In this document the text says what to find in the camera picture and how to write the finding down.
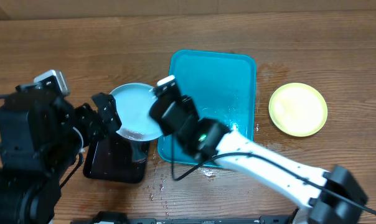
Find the yellow plate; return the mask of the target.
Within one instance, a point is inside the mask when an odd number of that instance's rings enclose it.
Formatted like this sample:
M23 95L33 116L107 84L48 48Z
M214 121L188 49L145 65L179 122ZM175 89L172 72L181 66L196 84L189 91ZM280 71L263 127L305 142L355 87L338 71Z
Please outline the yellow plate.
M271 95L268 112L274 125L294 137L308 137L326 123L327 104L323 96L304 83L288 83Z

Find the light blue plate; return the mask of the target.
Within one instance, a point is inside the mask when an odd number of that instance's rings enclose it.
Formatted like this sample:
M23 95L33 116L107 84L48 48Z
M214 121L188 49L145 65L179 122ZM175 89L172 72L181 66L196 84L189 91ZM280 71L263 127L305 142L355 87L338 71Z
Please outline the light blue plate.
M157 122L149 116L156 99L152 86L128 83L115 88L110 95L116 101L116 110L122 125L117 133L132 141L152 141L162 136Z

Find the teal plastic tray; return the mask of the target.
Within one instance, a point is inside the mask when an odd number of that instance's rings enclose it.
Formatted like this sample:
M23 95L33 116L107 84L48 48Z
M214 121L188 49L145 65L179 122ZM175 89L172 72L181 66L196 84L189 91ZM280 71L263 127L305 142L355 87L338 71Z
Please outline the teal plastic tray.
M169 75L180 93L193 99L200 118L216 119L253 139L256 63L251 57L179 50L171 58Z

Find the dark hourglass sponge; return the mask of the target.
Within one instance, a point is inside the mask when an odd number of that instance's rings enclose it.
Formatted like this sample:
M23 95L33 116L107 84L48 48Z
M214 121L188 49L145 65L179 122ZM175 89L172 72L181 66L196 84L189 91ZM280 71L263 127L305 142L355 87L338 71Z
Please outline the dark hourglass sponge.
M147 160L149 141L131 141L132 162L141 163Z

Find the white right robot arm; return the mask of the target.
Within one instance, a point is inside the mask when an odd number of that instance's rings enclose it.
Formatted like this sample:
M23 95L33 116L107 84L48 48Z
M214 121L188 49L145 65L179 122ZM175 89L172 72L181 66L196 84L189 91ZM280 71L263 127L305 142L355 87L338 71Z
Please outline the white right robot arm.
M290 199L298 207L292 223L357 223L368 198L344 167L328 172L277 154L231 130L220 121L200 119L191 97L176 85L151 89L155 103L149 115L165 136L177 141L197 165L179 181L207 163L244 173Z

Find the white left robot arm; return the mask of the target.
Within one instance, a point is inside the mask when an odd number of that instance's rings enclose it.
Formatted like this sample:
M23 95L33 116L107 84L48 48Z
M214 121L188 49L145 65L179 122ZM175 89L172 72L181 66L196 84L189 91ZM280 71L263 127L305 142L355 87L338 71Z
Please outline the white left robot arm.
M121 127L112 95L74 108L45 89L17 91L0 107L0 223L49 223L82 148Z

